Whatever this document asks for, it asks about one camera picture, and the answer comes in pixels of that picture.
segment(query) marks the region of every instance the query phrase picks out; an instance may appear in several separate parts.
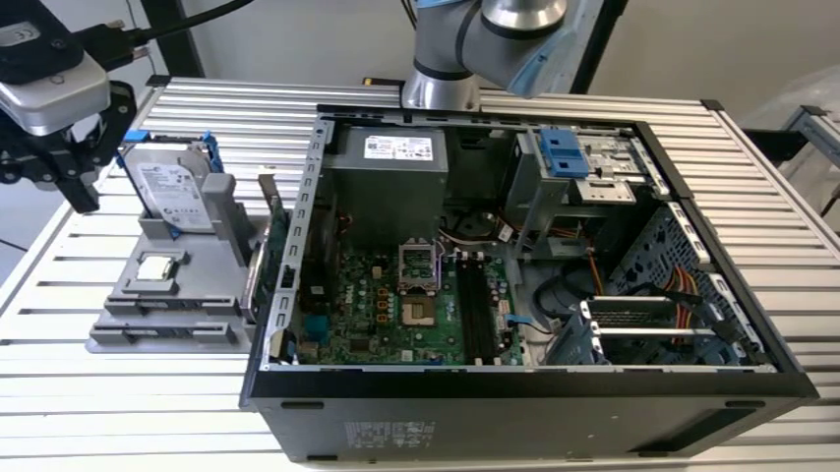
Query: power supply label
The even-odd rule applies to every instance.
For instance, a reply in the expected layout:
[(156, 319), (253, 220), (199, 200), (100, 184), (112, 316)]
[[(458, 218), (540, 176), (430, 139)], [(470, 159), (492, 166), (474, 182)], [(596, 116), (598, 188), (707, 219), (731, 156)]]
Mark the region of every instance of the power supply label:
[(212, 228), (207, 208), (198, 192), (192, 174), (180, 165), (142, 163), (140, 185), (146, 195), (151, 196), (160, 217), (182, 231), (198, 231)]
[(365, 158), (433, 160), (432, 138), (369, 136), (365, 139)]
[(346, 442), (355, 449), (426, 448), (434, 436), (433, 421), (354, 421), (343, 423)]

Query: aluminum table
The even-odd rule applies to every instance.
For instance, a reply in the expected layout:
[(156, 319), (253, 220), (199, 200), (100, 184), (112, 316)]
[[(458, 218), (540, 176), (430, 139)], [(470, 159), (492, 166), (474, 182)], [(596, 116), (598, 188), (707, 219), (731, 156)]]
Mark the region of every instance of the aluminum table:
[[(174, 79), (148, 90), (136, 126), (191, 137), (212, 130), (237, 197), (250, 212), (267, 212), (257, 176), (283, 176), (291, 207), (317, 103), (398, 106), (398, 90)], [(692, 459), (330, 468), (840, 470), (840, 241), (731, 118), (697, 100), (524, 100), (493, 90), (484, 108), (651, 123), (823, 399)], [(0, 469), (303, 469), (285, 458), (262, 417), (238, 410), (245, 355), (87, 353), (140, 231), (140, 203), (122, 171), (110, 169), (98, 185), (103, 209), (78, 215), (60, 208), (0, 289)]]

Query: green circuit board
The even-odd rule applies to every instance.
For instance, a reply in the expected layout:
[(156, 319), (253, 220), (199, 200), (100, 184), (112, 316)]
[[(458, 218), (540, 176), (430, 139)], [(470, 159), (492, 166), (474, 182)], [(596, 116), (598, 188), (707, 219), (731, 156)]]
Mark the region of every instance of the green circuit board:
[[(318, 364), (465, 365), (454, 260), (441, 261), (441, 283), (434, 296), (401, 294), (398, 267), (397, 253), (343, 253), (330, 331), (318, 348)], [(497, 292), (513, 313), (501, 261), (485, 265), (485, 275), (489, 291)], [(497, 343), (502, 343), (497, 302), (490, 299), (488, 303), (494, 317), (489, 323), (494, 325)], [(509, 339), (512, 343), (500, 350), (498, 361), (502, 365), (521, 365), (514, 331), (509, 332)]]

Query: ram slot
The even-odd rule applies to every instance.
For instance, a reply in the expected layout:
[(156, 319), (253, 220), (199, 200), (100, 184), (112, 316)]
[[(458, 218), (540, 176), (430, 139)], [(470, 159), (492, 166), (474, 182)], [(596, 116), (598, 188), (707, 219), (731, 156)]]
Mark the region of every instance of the ram slot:
[(497, 356), (490, 290), (481, 261), (460, 261), (458, 304), (464, 330), (464, 353), (468, 364), (488, 365)]

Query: motherboard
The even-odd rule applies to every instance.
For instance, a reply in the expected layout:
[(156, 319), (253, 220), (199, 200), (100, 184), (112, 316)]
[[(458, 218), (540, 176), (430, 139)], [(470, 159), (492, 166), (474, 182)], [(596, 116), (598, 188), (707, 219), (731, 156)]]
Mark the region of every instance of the motherboard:
[(301, 362), (521, 365), (501, 259), (401, 249), (343, 252), (333, 308), (307, 317)]

